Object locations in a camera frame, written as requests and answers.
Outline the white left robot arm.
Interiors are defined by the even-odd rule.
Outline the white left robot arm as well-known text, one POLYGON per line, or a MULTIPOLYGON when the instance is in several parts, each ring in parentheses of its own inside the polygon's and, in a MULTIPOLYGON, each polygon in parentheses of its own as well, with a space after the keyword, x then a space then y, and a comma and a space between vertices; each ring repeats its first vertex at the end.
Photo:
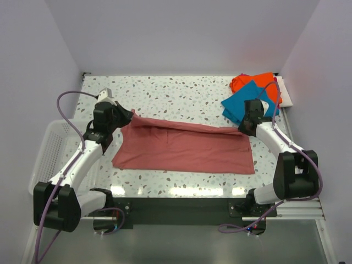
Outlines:
POLYGON ((133 115, 118 102, 95 105, 93 119, 88 122, 74 156, 50 180, 40 181, 34 187, 36 226, 73 232, 82 217, 95 211, 102 216, 113 212, 110 190, 92 188, 82 195, 78 195, 78 190, 91 167, 109 148, 115 130, 127 126, 133 115))

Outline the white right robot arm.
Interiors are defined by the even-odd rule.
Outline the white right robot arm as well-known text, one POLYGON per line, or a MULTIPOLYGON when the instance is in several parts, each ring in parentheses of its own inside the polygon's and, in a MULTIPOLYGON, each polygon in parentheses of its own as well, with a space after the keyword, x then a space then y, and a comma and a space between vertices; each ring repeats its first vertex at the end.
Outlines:
POLYGON ((265 204, 317 198, 323 186, 317 153, 304 150, 284 135, 274 118, 265 116, 263 101, 246 100, 244 109, 238 130, 261 140, 277 159, 273 182, 249 191, 246 212, 258 216, 265 204))

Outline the blue t shirt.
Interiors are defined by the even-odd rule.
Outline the blue t shirt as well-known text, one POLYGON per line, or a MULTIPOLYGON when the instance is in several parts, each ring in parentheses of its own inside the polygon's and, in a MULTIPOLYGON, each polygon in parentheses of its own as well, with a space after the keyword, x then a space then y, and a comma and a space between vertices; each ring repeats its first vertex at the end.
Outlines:
POLYGON ((227 99, 221 102, 224 107, 223 115, 239 126, 245 115, 245 101, 260 99, 268 104, 268 110, 265 112, 265 117, 273 117, 279 115, 279 108, 275 108, 277 103, 277 85, 271 82, 268 87, 259 87, 254 81, 250 81, 244 85, 238 92, 234 93, 227 99))

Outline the salmon pink t shirt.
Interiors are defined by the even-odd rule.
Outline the salmon pink t shirt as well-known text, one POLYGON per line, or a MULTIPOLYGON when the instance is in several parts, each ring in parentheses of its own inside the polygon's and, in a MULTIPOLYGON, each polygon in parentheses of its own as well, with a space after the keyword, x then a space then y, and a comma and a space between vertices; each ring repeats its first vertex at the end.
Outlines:
POLYGON ((119 169, 254 174, 248 136, 231 127, 133 115, 112 159, 119 169))

